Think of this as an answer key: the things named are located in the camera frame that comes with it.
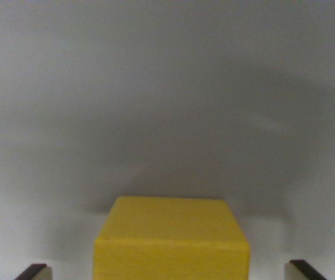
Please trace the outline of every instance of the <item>yellow cube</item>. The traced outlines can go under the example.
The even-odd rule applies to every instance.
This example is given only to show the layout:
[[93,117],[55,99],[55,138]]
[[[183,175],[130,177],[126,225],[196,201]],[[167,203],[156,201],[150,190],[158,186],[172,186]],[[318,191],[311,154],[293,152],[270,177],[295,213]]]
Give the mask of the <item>yellow cube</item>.
[[247,280],[249,257],[224,201],[120,197],[95,240],[93,280]]

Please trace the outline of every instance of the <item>gray wall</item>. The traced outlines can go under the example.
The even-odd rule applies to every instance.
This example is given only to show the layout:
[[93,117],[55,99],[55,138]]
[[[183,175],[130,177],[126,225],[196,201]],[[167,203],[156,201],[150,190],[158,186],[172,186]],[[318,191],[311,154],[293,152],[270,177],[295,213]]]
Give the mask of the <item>gray wall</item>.
[[0,279],[91,279],[123,194],[225,199],[250,279],[335,279],[335,3],[0,3]]

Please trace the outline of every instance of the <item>block front face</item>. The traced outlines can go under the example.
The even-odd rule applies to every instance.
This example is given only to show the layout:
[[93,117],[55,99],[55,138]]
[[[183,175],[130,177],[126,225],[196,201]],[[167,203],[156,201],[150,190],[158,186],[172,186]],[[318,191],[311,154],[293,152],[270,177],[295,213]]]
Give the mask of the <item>block front face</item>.
[[95,241],[94,280],[246,280],[249,246],[226,203],[121,197]]

